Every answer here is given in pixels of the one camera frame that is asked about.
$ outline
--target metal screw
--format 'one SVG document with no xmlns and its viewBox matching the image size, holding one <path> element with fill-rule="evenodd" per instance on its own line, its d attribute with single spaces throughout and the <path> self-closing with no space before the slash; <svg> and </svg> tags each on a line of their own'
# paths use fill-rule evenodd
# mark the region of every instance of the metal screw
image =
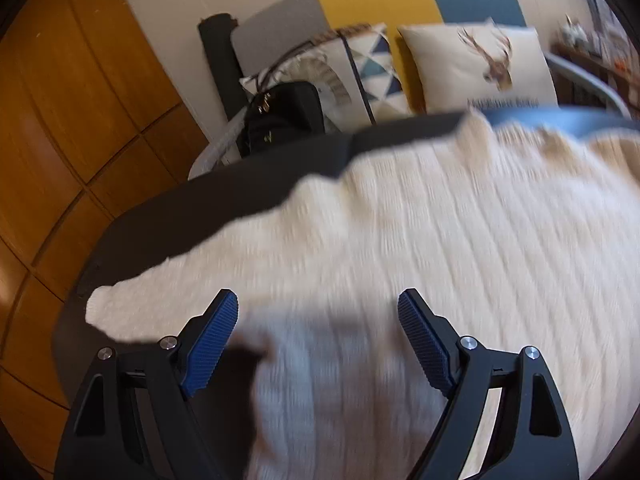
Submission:
<svg viewBox="0 0 640 480">
<path fill-rule="evenodd" d="M 535 346 L 527 346 L 524 349 L 524 353 L 527 355 L 529 359 L 537 359 L 540 357 L 540 350 L 538 350 Z"/>
<path fill-rule="evenodd" d="M 178 340 L 172 335 L 163 337 L 160 340 L 160 348 L 162 350 L 171 350 L 172 348 L 175 348 L 177 344 L 178 344 Z"/>
<path fill-rule="evenodd" d="M 98 359 L 100 359 L 100 361 L 106 361 L 112 355 L 113 350 L 111 350 L 111 348 L 109 348 L 108 346 L 105 346 L 104 348 L 100 348 L 98 350 Z"/>
<path fill-rule="evenodd" d="M 478 346 L 478 341 L 475 338 L 465 335 L 460 338 L 460 344 L 465 347 L 467 350 L 473 350 Z"/>
</svg>

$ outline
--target yellow cushion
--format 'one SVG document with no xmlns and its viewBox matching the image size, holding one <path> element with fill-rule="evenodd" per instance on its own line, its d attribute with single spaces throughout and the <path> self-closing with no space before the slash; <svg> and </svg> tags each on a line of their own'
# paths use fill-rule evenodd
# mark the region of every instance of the yellow cushion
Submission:
<svg viewBox="0 0 640 480">
<path fill-rule="evenodd" d="M 411 51 L 398 33 L 398 25 L 442 23 L 435 0 L 319 0 L 331 28 L 354 23 L 387 25 L 396 71 L 414 112 L 424 110 L 424 96 Z"/>
</svg>

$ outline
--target white knit blanket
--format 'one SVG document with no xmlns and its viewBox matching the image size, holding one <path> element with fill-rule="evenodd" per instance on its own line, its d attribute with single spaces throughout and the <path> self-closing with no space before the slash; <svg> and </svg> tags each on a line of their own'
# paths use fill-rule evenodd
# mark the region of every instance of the white knit blanket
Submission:
<svg viewBox="0 0 640 480">
<path fill-rule="evenodd" d="M 472 112 L 447 139 L 308 176 L 282 206 L 98 288 L 86 320 L 157 340 L 230 288 L 231 344 L 264 353 L 248 479 L 401 480 L 444 406 L 397 319 L 415 287 L 459 334 L 540 348 L 588 478 L 640 403 L 640 137 L 608 134 L 494 132 Z"/>
</svg>

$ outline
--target wooden wall panel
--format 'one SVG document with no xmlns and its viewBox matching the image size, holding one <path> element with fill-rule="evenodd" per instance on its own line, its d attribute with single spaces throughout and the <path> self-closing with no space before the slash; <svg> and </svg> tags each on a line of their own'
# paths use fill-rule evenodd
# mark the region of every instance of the wooden wall panel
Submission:
<svg viewBox="0 0 640 480">
<path fill-rule="evenodd" d="M 29 0 L 12 27 L 20 69 L 52 136 L 86 182 L 137 133 L 69 0 Z"/>
<path fill-rule="evenodd" d="M 193 161 L 209 143 L 183 104 L 153 124 L 145 137 L 178 182 L 186 182 Z"/>
<path fill-rule="evenodd" d="M 205 145 L 124 0 L 29 0 L 0 41 L 0 418 L 43 478 L 68 415 L 60 300 L 112 216 Z"/>
<path fill-rule="evenodd" d="M 175 180 L 143 139 L 137 139 L 98 176 L 91 189 L 107 210 L 127 209 L 175 186 Z"/>
<path fill-rule="evenodd" d="M 36 255 L 81 187 L 60 159 L 0 41 L 0 236 L 24 262 Z"/>
<path fill-rule="evenodd" d="M 107 215 L 84 194 L 53 234 L 36 265 L 36 272 L 59 298 L 66 298 L 109 224 Z"/>
<path fill-rule="evenodd" d="M 143 130 L 180 103 L 125 0 L 71 0 L 98 63 Z"/>
<path fill-rule="evenodd" d="M 27 459 L 53 471 L 68 411 L 0 370 L 0 418 Z"/>
<path fill-rule="evenodd" d="M 0 240 L 0 349 L 4 339 L 4 329 L 27 269 Z"/>
<path fill-rule="evenodd" d="M 66 406 L 51 355 L 62 302 L 30 276 L 6 338 L 2 366 L 38 393 Z"/>
</svg>

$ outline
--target deer illustration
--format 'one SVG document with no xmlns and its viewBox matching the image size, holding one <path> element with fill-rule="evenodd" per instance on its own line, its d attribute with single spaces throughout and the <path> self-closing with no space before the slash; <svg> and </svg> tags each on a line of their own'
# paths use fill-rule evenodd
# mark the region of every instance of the deer illustration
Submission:
<svg viewBox="0 0 640 480">
<path fill-rule="evenodd" d="M 476 38 L 474 38 L 472 34 L 469 34 L 465 28 L 462 29 L 462 32 L 458 32 L 458 35 L 460 40 L 462 40 L 462 43 L 466 44 L 466 46 L 471 48 L 477 54 L 484 57 L 484 60 L 489 64 L 489 69 L 482 74 L 485 81 L 495 81 L 500 92 L 504 92 L 513 87 L 513 81 L 511 80 L 511 74 L 509 73 L 513 49 L 509 38 L 503 34 L 501 36 L 494 34 L 496 39 L 502 45 L 502 51 L 504 52 L 504 56 L 494 59 L 489 56 L 488 52 L 478 44 Z"/>
</svg>

